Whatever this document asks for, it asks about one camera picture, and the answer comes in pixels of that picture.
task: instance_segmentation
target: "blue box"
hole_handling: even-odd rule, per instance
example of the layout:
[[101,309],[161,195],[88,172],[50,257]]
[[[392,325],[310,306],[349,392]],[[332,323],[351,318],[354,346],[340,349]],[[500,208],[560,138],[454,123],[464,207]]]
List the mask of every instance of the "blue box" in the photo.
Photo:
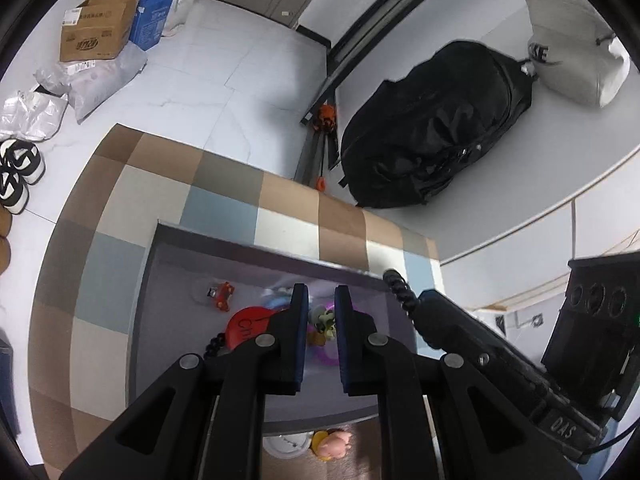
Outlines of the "blue box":
[[129,41],[142,50],[148,50],[160,41],[172,2],[173,0],[140,0],[131,25]]

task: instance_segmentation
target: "white plastic bag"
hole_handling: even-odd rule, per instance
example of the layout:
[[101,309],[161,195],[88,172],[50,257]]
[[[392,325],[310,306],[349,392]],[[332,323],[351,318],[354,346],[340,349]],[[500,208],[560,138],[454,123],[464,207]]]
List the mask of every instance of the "white plastic bag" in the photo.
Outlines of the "white plastic bag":
[[193,7],[194,0],[173,0],[169,14],[164,22],[164,28],[162,29],[162,35],[173,36],[180,31],[180,25],[187,22],[187,16],[191,7]]
[[529,56],[545,86],[604,107],[629,74],[629,54],[587,0],[526,0]]
[[36,80],[53,94],[68,92],[80,123],[131,81],[146,65],[146,52],[130,41],[115,59],[56,62],[38,69]]
[[2,107],[0,140],[50,139],[60,128],[66,104],[66,98],[40,92],[14,92]]

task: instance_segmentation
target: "black backpack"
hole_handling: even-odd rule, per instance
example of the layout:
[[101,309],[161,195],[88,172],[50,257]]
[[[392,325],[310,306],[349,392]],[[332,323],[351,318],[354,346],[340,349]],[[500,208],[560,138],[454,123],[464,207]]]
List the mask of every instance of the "black backpack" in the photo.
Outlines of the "black backpack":
[[400,81],[384,81],[342,137],[342,186],[362,207],[425,204],[531,106],[522,62],[453,41]]

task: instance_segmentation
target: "sneaker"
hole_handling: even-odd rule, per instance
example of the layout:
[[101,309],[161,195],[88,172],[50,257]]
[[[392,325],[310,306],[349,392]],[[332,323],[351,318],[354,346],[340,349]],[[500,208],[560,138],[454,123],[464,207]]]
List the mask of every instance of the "sneaker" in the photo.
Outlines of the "sneaker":
[[0,204],[11,214],[22,212],[29,199],[29,189],[17,170],[8,164],[0,166]]
[[44,174],[44,160],[33,142],[7,139],[0,143],[0,161],[15,168],[27,184],[33,186]]

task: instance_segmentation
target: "blue square tile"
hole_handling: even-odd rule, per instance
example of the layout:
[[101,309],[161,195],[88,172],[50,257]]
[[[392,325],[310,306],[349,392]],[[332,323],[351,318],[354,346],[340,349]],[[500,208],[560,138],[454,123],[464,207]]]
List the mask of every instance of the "blue square tile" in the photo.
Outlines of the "blue square tile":
[[129,333],[129,321],[145,249],[96,233],[86,257],[76,317]]
[[409,286],[415,292],[416,296],[420,296],[423,290],[434,288],[433,270],[431,269],[431,260],[420,256],[420,254],[404,252],[404,268],[406,269],[406,278]]
[[255,205],[192,186],[180,225],[230,242],[253,244],[257,218]]

